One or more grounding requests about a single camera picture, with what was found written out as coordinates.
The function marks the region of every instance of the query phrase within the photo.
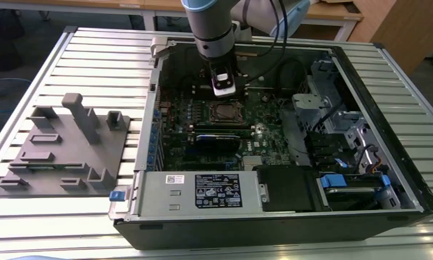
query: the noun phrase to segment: green circuit board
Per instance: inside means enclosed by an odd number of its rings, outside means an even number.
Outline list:
[[[167,96],[163,101],[165,171],[240,171],[243,157],[251,155],[261,156],[264,164],[291,164],[280,121],[285,100],[248,90],[241,99],[195,100],[176,94],[175,98]],[[237,152],[189,153],[200,135],[240,137]]]

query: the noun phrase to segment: barcode sticker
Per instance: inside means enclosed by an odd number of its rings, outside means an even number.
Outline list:
[[[120,7],[140,8],[140,5],[139,4],[120,4]]]
[[[165,183],[167,184],[184,184],[185,176],[184,175],[167,175]]]

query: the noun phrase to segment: blue latch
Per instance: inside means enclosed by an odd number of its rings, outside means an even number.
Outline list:
[[[124,202],[125,201],[125,191],[111,191],[109,201]]]
[[[383,179],[384,186],[389,187],[392,185],[389,177],[387,175],[383,175],[381,179]]]
[[[323,188],[329,187],[347,187],[344,175],[341,174],[327,174],[321,177],[320,183]]]

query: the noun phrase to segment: table leg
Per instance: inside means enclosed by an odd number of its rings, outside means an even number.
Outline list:
[[[143,11],[144,27],[147,31],[157,31],[157,19],[153,10]]]
[[[340,27],[339,33],[335,37],[335,41],[345,42],[353,32],[357,21],[347,21],[344,26]]]
[[[43,21],[49,21],[49,11],[39,11]]]

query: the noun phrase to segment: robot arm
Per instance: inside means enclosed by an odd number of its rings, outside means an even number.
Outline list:
[[[275,6],[281,14],[279,1],[275,0]],[[307,16],[309,0],[283,2],[288,10],[288,35],[291,36]],[[248,24],[273,36],[277,28],[280,35],[284,35],[284,26],[281,26],[284,18],[277,23],[268,0],[181,0],[181,3],[187,10],[199,53],[209,65],[215,95],[217,97],[233,95],[237,62],[232,20]]]

